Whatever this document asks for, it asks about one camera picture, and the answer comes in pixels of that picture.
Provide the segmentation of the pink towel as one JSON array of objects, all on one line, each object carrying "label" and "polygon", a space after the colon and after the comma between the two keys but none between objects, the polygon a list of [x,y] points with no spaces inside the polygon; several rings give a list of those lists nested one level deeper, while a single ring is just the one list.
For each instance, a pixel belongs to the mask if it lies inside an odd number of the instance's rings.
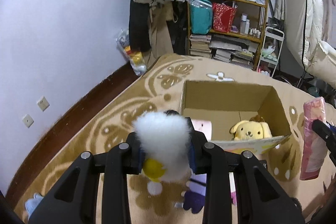
[{"label": "pink towel", "polygon": [[326,123],[325,100],[314,98],[303,105],[303,154],[300,180],[313,180],[319,176],[321,167],[327,155],[325,141],[312,129],[313,121]]}]

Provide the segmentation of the yellow dog plush toy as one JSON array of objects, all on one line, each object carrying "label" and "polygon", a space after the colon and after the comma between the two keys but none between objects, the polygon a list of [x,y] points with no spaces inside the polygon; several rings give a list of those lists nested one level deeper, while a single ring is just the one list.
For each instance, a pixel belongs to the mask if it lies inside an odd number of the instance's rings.
[{"label": "yellow dog plush toy", "polygon": [[258,140],[272,137],[268,123],[262,116],[252,117],[250,120],[242,120],[230,128],[233,140]]}]

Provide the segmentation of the purple doll plush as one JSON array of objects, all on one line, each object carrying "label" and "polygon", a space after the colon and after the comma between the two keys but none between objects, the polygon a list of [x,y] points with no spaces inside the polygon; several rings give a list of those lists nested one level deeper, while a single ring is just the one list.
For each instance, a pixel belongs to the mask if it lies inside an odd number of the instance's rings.
[{"label": "purple doll plush", "polygon": [[205,206],[207,175],[192,173],[186,186],[187,190],[181,193],[183,201],[176,202],[174,207],[198,214]]}]

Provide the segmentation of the white fluffy plush toy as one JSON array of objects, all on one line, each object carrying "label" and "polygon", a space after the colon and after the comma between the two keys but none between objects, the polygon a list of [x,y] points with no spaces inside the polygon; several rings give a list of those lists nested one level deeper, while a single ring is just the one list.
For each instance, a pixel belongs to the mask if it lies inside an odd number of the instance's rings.
[{"label": "white fluffy plush toy", "polygon": [[149,179],[149,194],[157,196],[164,182],[186,177],[191,126],[185,117],[175,110],[147,112],[133,122],[133,129],[145,154],[142,172]]}]

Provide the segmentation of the white utility cart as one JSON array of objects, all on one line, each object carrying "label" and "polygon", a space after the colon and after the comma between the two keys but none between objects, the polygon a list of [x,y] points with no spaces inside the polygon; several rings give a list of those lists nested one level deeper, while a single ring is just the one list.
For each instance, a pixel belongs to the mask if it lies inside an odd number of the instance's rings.
[{"label": "white utility cart", "polygon": [[256,71],[271,78],[279,65],[285,34],[274,27],[266,27]]}]

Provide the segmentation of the open cardboard box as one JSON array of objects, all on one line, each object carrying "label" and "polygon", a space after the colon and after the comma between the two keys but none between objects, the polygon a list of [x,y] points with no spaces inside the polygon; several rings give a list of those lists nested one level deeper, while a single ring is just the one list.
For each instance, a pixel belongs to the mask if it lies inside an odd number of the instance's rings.
[{"label": "open cardboard box", "polygon": [[[195,121],[211,122],[206,137],[222,149],[241,153],[250,150],[263,154],[291,135],[284,106],[272,86],[237,82],[185,81],[180,113]],[[271,137],[255,139],[251,132],[245,140],[235,140],[244,126],[262,118]]]}]

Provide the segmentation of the wooden bookshelf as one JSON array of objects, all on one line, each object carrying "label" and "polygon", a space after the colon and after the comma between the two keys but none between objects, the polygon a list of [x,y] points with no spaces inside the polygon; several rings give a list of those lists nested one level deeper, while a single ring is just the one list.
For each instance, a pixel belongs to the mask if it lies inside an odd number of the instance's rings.
[{"label": "wooden bookshelf", "polygon": [[187,52],[254,69],[266,5],[255,0],[187,0]]}]

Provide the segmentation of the white padded chair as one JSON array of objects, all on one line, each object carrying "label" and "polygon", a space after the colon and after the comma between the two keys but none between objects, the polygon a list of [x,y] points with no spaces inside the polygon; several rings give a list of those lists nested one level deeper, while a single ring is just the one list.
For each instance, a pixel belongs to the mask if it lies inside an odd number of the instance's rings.
[{"label": "white padded chair", "polygon": [[301,67],[335,87],[335,49],[322,39],[323,0],[285,0],[286,45]]}]

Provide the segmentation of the beige patterned carpet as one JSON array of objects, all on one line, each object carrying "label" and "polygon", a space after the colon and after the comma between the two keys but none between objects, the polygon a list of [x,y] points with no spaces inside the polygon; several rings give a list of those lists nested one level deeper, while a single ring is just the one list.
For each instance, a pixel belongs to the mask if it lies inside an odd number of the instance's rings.
[{"label": "beige patterned carpet", "polygon": [[160,57],[47,164],[21,223],[335,223],[335,108],[235,65]]}]

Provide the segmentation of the stack of books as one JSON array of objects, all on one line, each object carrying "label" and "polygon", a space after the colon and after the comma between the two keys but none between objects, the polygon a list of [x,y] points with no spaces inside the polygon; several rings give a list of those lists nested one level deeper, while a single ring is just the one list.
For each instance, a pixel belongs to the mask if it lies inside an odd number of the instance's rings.
[{"label": "stack of books", "polygon": [[190,41],[190,50],[189,50],[190,55],[211,58],[212,54],[211,49],[209,47],[211,42],[210,35],[191,34],[189,41]]}]

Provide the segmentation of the red gift bag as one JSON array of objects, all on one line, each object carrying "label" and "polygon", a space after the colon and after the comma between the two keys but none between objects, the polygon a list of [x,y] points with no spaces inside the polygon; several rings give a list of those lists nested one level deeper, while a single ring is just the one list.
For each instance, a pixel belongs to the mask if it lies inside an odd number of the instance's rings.
[{"label": "red gift bag", "polygon": [[224,3],[213,3],[213,29],[218,32],[231,32],[232,23],[237,6],[228,6]]}]

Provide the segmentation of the plastic bag of toys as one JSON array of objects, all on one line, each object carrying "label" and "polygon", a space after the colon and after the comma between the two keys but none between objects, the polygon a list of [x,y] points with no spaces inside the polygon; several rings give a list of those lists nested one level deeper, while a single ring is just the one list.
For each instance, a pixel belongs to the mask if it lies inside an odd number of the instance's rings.
[{"label": "plastic bag of toys", "polygon": [[132,51],[129,41],[129,30],[121,30],[116,38],[117,47],[129,60],[136,76],[141,76],[147,71],[147,66],[140,51]]}]

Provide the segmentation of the teal bag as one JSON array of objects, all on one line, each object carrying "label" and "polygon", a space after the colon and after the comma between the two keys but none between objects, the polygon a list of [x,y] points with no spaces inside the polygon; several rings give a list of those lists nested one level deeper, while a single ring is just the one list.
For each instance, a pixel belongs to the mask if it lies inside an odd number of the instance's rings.
[{"label": "teal bag", "polygon": [[213,5],[209,0],[189,0],[191,32],[206,35],[213,25]]}]

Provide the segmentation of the brown hanging coat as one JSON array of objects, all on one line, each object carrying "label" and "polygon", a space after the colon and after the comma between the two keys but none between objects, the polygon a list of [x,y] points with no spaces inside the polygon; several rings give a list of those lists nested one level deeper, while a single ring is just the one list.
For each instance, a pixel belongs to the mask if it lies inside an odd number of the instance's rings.
[{"label": "brown hanging coat", "polygon": [[173,20],[171,2],[165,5],[159,3],[150,8],[148,19],[150,50],[144,53],[147,67],[151,67],[161,56],[174,52],[167,26],[167,21],[171,20]]}]

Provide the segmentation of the lower wall socket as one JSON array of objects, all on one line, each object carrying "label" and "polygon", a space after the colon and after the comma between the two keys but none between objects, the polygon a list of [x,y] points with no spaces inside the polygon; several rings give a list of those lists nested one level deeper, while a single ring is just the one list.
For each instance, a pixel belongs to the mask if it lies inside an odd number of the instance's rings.
[{"label": "lower wall socket", "polygon": [[27,128],[30,128],[33,123],[34,123],[34,120],[33,118],[29,115],[29,114],[26,114],[23,118],[22,118],[22,122],[25,124],[25,126]]}]

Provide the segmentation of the wall socket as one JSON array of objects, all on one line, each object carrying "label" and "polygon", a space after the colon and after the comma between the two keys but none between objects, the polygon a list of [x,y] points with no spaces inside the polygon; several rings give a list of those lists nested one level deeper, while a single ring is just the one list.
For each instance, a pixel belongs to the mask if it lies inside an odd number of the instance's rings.
[{"label": "wall socket", "polygon": [[37,101],[37,105],[39,106],[39,108],[42,110],[42,111],[45,111],[49,106],[49,102],[48,100],[46,99],[45,96],[42,96],[38,101]]},{"label": "wall socket", "polygon": [[25,126],[27,128],[30,128],[33,123],[34,123],[34,120],[33,118],[29,115],[29,114],[26,114],[23,118],[22,118],[22,122],[25,124]]}]

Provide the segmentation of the upper wall socket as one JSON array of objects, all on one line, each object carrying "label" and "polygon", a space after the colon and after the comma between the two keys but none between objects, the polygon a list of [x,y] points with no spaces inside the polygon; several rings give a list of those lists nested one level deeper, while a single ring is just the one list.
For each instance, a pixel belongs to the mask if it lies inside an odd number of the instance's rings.
[{"label": "upper wall socket", "polygon": [[48,100],[46,99],[45,96],[42,96],[38,101],[37,101],[37,105],[39,106],[39,108],[42,110],[42,111],[45,111],[49,106],[49,102]]}]

